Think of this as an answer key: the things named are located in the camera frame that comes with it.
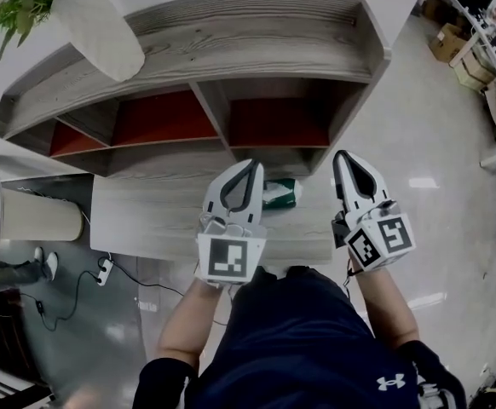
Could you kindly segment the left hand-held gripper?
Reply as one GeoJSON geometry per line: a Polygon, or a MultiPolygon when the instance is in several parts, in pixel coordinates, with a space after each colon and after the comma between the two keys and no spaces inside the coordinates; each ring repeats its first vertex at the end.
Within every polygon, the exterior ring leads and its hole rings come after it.
{"type": "Polygon", "coordinates": [[[208,285],[245,285],[253,279],[267,241],[262,217],[263,165],[247,159],[225,169],[209,185],[196,242],[199,260],[194,275],[208,285]],[[245,180],[239,206],[228,195],[245,180]],[[219,216],[233,214],[244,226],[219,216]]]}

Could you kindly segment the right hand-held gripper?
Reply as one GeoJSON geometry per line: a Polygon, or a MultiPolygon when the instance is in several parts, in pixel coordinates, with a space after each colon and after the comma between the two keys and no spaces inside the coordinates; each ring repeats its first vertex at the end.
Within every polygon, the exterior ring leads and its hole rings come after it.
{"type": "Polygon", "coordinates": [[[332,170],[337,198],[348,212],[332,220],[335,246],[347,247],[361,272],[390,265],[416,249],[407,214],[395,200],[387,199],[384,178],[371,164],[339,150],[332,170]],[[370,210],[360,211],[372,205],[370,210]]]}

